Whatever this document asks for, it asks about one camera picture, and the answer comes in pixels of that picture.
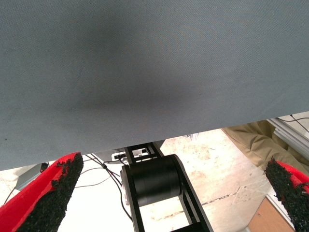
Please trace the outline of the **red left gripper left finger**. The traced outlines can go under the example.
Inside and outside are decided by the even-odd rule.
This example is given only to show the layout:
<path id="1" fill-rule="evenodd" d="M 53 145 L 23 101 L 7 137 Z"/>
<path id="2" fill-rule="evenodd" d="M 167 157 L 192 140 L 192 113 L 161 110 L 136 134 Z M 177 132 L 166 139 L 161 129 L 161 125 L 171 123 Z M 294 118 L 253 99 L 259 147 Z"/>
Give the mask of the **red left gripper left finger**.
<path id="1" fill-rule="evenodd" d="M 83 167 L 79 152 L 56 160 L 0 208 L 0 230 L 58 231 Z"/>

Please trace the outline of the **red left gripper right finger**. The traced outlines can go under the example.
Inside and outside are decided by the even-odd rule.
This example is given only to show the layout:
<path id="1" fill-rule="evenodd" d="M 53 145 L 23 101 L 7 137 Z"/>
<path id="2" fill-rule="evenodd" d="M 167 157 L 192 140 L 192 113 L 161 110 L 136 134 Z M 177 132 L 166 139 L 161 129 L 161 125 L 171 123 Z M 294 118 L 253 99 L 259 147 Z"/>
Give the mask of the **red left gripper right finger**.
<path id="1" fill-rule="evenodd" d="M 295 231 L 309 230 L 309 176 L 272 158 L 265 174 L 277 199 L 283 204 Z"/>

